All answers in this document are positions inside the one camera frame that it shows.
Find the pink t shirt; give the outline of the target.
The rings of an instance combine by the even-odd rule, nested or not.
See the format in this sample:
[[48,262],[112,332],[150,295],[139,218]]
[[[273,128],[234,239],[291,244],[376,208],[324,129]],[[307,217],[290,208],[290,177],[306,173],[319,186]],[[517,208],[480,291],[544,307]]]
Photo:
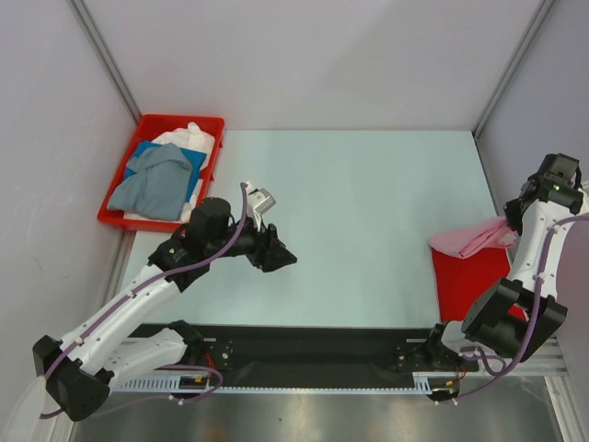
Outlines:
[[507,219],[498,216],[471,227],[434,235],[427,244],[446,256],[467,259],[484,249],[509,249],[515,237]]

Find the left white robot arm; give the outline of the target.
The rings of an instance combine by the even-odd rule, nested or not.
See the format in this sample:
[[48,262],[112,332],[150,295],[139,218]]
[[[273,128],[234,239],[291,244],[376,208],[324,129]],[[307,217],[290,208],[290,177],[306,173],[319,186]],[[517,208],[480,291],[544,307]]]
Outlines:
[[227,200],[203,199],[189,221],[93,317],[59,339],[39,338],[32,347],[36,374],[44,379],[58,411],[79,422],[99,410],[113,388],[133,378],[177,363],[197,366],[203,357],[201,336],[183,320],[125,350],[119,346],[149,314],[183,293],[220,258],[245,256],[264,273],[295,264],[297,258],[280,241],[276,226],[263,221],[274,204],[269,192],[247,184],[242,186],[239,218],[232,216]]

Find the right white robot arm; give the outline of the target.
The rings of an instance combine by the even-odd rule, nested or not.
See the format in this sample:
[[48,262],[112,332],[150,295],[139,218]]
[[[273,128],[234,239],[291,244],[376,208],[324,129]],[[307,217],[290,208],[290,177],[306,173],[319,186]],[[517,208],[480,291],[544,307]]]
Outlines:
[[427,241],[433,254],[459,260],[516,248],[509,273],[478,295],[464,319],[433,326],[423,354],[435,369],[475,363],[493,377],[504,376],[567,317],[567,308],[557,300],[560,256],[571,227],[588,219],[579,160],[562,153],[546,155],[503,212],[502,217]]

